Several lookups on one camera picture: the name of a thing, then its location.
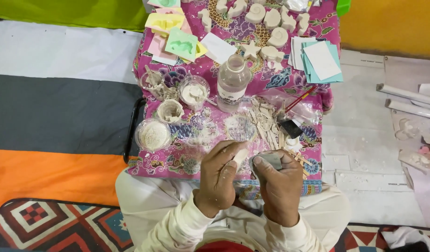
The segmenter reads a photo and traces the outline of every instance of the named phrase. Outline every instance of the gray stripe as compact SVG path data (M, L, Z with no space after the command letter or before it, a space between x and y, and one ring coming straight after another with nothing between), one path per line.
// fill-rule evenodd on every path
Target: gray stripe
M122 155L141 96L133 84L0 75L0 149Z

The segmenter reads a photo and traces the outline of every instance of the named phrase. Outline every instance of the yellow wall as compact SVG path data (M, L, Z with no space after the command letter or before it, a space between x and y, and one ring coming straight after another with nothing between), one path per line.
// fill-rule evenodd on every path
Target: yellow wall
M344 49L430 59L430 0L352 0L340 34Z

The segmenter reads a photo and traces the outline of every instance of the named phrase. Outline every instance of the person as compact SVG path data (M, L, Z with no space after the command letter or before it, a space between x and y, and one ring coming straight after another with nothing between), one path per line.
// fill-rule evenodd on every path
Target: person
M260 186L263 215L238 204L233 186L237 164L232 159L248 144L226 140L213 147L201 161L199 189L186 181L131 176L123 171L115 188L135 251L332 249L350 220L348 199L324 183L322 192L301 196L303 168L283 149L266 152L278 153L280 171L261 157L253 159L267 180Z

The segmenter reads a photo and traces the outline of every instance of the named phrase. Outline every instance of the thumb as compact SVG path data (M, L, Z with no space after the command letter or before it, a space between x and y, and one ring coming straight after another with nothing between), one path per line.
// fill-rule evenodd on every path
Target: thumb
M235 174L237 173L237 162L234 160L229 161L224 167L221 169L218 185L219 186L228 186L232 185Z
M274 169L274 167L266 161L262 157L255 157L252 162L257 168L258 172L268 181L272 182L276 180L281 174L278 170Z

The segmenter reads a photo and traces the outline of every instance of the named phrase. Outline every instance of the floral patterned fabric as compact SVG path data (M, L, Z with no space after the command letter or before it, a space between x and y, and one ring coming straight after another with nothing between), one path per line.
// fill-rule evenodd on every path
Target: floral patterned fabric
M197 12L207 8L213 20L211 32L227 43L236 46L238 48L237 53L243 54L240 50L240 44L249 43L251 39L255 40L257 46L266 46L271 30L266 29L262 23L251 24L246 22L246 13L234 19L228 19L227 14L216 13L216 3L217 0L194 0L190 3L181 4L195 36L201 40L206 35L201 20L197 18ZM234 1L229 1L228 7L231 7L233 3ZM279 9L279 7L270 0L265 4L267 10ZM322 7L312 7L309 28L305 36L330 40L339 48L339 24L334 10L335 3L330 0L324 1ZM290 37L293 36L296 36L296 31L290 34ZM186 74L191 73L205 78L210 85L210 96L216 95L218 63L206 56L198 58L195 63L189 65L179 59L174 67L156 62L151 59L152 55L147 52L152 38L153 33L150 29L146 29L133 63L137 78L145 72L144 66L148 65L152 70L158 70L165 75L167 86L175 87ZM221 140L251 140L248 158L254 155L254 151L268 150L269 146L260 138L255 125L247 120L244 112L247 110L246 106L250 104L247 102L250 96L269 88L277 88L287 94L300 96L313 85L306 82L303 71L294 70L288 65L290 49L289 43L279 49L285 52L285 59L281 63L267 62L261 57L258 57L256 62L247 60L253 74L253 80L246 89L245 102L241 111L232 114L223 113L216 107L205 103L201 111L192 112L184 106L183 120L186 123L170 126L171 146L155 153L140 151L139 158L130 161L128 173L152 178L184 179L198 183L202 158ZM144 91L144 94L145 98L148 99L144 117L155 117L160 101L157 101L147 91ZM330 84L317 85L317 88L305 100L313 102L314 109L329 110L333 106ZM301 152L312 163L312 165L305 164L304 166L310 176L304 181L302 195L321 191L321 135L319 132L322 131L322 124L319 123L315 127L317 127L316 130L308 125L302 125L304 133L300 136L303 145ZM235 177L235 188L242 198L258 199L260 198L258 181L251 180L250 174L249 164L245 162Z

